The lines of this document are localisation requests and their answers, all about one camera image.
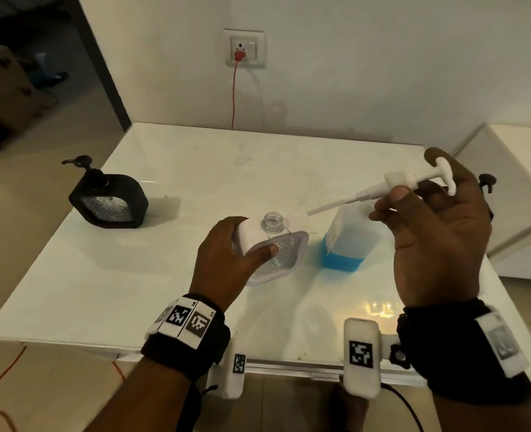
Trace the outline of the black right wristband with markers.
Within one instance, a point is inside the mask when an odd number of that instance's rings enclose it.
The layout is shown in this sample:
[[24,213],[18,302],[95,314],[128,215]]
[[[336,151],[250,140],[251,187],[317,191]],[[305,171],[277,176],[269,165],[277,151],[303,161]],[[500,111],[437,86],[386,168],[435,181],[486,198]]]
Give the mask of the black right wristband with markers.
[[502,315],[482,300],[405,307],[397,334],[434,394],[474,406],[531,401],[529,361]]

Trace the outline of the person's left hand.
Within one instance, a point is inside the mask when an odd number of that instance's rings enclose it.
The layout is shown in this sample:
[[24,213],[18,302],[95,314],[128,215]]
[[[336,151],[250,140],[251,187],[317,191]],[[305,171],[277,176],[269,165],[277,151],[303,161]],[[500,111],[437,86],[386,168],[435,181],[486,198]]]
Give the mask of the person's left hand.
[[233,232],[245,217],[226,217],[208,233],[197,252],[189,292],[201,295],[222,312],[232,305],[251,275],[244,275],[244,257],[232,248]]

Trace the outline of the clear white soap dispenser bottle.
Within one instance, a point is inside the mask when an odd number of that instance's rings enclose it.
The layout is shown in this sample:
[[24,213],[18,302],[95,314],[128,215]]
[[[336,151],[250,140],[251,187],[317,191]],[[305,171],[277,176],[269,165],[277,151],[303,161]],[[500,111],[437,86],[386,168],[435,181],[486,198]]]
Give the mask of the clear white soap dispenser bottle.
[[253,287],[293,273],[303,261],[308,241],[309,233],[296,218],[270,211],[263,217],[246,219],[237,226],[232,248],[236,254],[246,256],[260,248],[277,247],[277,254],[249,277],[246,285]]

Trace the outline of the black pump dispenser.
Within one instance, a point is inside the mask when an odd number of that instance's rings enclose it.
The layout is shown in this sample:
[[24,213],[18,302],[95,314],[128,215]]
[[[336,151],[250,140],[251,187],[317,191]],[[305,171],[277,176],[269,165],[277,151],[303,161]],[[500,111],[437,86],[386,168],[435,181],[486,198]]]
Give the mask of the black pump dispenser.
[[494,219],[494,213],[489,205],[489,203],[487,202],[486,198],[487,198],[487,195],[491,195],[493,193],[493,188],[494,186],[496,185],[497,183],[497,178],[492,175],[492,174],[489,174],[489,173],[482,173],[482,174],[479,174],[478,176],[478,187],[484,197],[484,200],[486,202],[486,205],[488,207],[488,213],[489,213],[489,216],[490,216],[490,222],[493,221]]

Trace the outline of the black wristband with markers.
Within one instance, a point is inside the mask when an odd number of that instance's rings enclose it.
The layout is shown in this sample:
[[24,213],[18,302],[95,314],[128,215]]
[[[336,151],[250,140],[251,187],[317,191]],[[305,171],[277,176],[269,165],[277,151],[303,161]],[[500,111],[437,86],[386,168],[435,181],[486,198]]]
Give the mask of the black wristband with markers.
[[502,315],[482,300],[405,307],[397,334],[434,394],[474,406],[531,401],[529,361]]
[[189,293],[171,302],[153,322],[140,353],[194,384],[220,363],[230,339],[231,330],[218,305]]

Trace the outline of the black soap dispenser bottle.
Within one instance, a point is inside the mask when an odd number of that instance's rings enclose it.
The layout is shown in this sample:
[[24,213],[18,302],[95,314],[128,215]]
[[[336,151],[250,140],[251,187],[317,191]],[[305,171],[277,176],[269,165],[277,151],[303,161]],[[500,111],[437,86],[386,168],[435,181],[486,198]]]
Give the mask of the black soap dispenser bottle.
[[84,169],[68,200],[89,224],[103,229],[137,229],[143,224],[149,202],[137,180],[93,168],[88,155],[61,163]]

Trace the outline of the person's right forearm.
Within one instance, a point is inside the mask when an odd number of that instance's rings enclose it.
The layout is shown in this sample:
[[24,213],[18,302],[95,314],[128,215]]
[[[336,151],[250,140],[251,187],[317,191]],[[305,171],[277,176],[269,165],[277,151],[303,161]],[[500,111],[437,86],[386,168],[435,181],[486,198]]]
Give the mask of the person's right forearm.
[[433,393],[433,401],[442,432],[531,432],[531,400],[475,406]]

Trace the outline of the white side cabinet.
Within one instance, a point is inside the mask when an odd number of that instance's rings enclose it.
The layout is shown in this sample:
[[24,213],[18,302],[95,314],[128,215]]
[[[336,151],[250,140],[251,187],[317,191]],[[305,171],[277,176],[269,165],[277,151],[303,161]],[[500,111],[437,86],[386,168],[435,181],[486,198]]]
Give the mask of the white side cabinet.
[[475,176],[497,178],[487,256],[499,276],[531,279],[531,128],[486,124],[457,152]]

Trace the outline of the black left wristband with markers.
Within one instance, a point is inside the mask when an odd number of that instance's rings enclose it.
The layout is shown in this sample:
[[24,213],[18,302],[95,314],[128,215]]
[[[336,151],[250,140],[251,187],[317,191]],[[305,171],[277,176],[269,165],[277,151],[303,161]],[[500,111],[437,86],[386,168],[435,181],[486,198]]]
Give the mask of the black left wristband with markers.
[[231,330],[218,305],[189,293],[171,302],[153,322],[140,353],[194,384],[220,363],[230,339]]

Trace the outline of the person's left forearm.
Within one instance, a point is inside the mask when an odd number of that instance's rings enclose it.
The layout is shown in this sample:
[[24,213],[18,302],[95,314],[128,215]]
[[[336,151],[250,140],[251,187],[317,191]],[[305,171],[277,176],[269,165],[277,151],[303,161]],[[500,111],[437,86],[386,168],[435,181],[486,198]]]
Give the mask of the person's left forearm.
[[191,381],[146,358],[83,432],[175,432]]

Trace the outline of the person's right hand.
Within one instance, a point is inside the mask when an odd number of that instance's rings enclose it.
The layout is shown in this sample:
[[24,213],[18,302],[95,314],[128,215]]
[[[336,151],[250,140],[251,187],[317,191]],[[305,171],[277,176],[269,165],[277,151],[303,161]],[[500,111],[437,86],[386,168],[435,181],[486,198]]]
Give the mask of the person's right hand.
[[394,281],[401,302],[409,308],[477,298],[480,268],[491,235],[488,207],[478,179],[443,150],[431,147],[424,152],[430,165],[435,165],[438,157],[451,165],[457,186],[454,196],[426,181],[417,191],[394,187],[374,205],[379,211],[421,210],[420,221],[414,226],[421,246],[394,248]]

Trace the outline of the cardboard box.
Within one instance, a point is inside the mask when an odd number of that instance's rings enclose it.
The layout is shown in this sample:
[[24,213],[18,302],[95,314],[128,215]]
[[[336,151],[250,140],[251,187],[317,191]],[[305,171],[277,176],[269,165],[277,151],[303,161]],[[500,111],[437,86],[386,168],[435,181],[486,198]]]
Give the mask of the cardboard box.
[[10,132],[23,132],[53,104],[31,84],[10,49],[0,45],[0,124]]

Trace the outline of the white wall socket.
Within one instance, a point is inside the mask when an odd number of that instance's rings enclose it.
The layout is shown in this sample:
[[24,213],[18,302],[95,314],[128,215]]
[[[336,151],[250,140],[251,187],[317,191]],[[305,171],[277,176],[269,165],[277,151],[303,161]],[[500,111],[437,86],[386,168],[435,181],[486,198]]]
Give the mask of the white wall socket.
[[226,66],[233,67],[235,51],[244,49],[246,58],[239,63],[241,67],[266,67],[267,36],[264,31],[223,29],[222,36]]

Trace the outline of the blue liquid refill bottle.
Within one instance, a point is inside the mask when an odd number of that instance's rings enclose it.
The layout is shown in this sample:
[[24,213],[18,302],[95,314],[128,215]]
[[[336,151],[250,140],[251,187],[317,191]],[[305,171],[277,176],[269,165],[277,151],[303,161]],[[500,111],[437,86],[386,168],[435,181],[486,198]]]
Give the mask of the blue liquid refill bottle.
[[384,236],[381,223],[369,219],[373,208],[372,201],[339,207],[322,240],[323,268],[348,273],[359,269]]

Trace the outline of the white pump head with tube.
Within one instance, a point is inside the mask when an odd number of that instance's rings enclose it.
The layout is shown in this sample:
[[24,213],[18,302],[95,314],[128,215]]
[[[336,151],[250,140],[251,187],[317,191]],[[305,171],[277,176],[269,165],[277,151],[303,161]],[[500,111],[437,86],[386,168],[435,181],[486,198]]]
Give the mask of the white pump head with tube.
[[346,204],[378,200],[389,195],[391,189],[397,186],[405,186],[413,191],[419,187],[419,183],[432,179],[441,179],[447,187],[449,196],[454,196],[456,194],[457,186],[453,178],[451,165],[447,159],[438,157],[435,159],[435,166],[427,172],[421,172],[418,174],[404,171],[385,173],[384,181],[358,192],[354,197],[322,205],[318,208],[307,211],[306,214],[311,217]]

